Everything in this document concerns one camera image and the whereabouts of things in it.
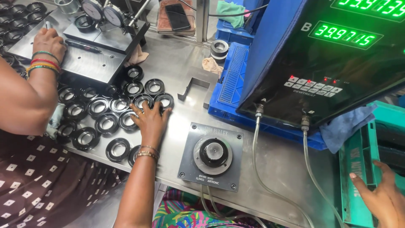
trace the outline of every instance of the green led digits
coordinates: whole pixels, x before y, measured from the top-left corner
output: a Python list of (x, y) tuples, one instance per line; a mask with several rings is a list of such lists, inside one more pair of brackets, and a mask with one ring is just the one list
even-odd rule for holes
[(328, 22), (318, 22), (308, 36), (364, 50), (371, 47), (383, 37), (383, 35), (380, 34)]
[(405, 0), (334, 0), (331, 7), (395, 22), (405, 19)]

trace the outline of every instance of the mobile phone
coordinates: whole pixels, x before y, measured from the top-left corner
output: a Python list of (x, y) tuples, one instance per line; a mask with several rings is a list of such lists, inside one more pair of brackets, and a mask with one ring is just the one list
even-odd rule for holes
[(167, 5), (165, 9), (173, 31), (183, 31), (191, 28), (183, 6), (180, 3)]

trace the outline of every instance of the red bangle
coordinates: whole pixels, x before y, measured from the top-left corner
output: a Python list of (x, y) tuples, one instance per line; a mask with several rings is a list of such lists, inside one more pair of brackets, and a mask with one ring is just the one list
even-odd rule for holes
[(54, 63), (54, 62), (52, 62), (52, 61), (50, 61), (50, 60), (47, 60), (47, 59), (43, 59), (43, 58), (36, 58), (36, 59), (33, 59), (33, 60), (31, 61), (31, 65), (32, 65), (34, 62), (38, 62), (38, 61), (50, 63), (50, 64), (54, 65), (54, 66), (56, 67), (56, 69), (58, 69), (59, 72), (62, 71), (61, 68), (60, 68), (56, 63)]

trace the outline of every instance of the hand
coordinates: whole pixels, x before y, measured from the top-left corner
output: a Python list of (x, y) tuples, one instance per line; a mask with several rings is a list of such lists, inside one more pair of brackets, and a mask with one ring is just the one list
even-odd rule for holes
[[(58, 58), (59, 62), (62, 62), (63, 57), (65, 56), (66, 46), (63, 43), (63, 38), (58, 36), (55, 29), (42, 28), (34, 38), (32, 53), (39, 51), (52, 53)], [(55, 58), (47, 54), (38, 54), (35, 58), (50, 60), (58, 64), (58, 61), (56, 61)]]
[(159, 101), (156, 102), (153, 110), (150, 110), (147, 101), (144, 101), (142, 103), (143, 113), (134, 104), (130, 104), (130, 108), (138, 115), (138, 118), (132, 115), (131, 119), (141, 130), (143, 146), (158, 149), (160, 145), (163, 132), (166, 130), (167, 120), (172, 111), (172, 108), (168, 108), (160, 115), (161, 104)]
[(395, 184), (395, 173), (382, 162), (373, 161), (382, 171), (382, 181), (370, 191), (356, 174), (350, 178), (371, 213), (378, 219), (379, 228), (405, 227), (405, 197)]

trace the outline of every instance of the green cloth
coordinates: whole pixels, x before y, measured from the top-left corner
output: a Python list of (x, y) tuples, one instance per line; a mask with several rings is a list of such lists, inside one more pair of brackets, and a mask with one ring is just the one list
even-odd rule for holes
[[(244, 12), (245, 12), (244, 6), (236, 5), (233, 2), (227, 3), (224, 1), (218, 1), (217, 14), (219, 15), (239, 14)], [(229, 22), (233, 26), (233, 28), (243, 27), (243, 24), (245, 23), (243, 16), (218, 17), (218, 18)]]

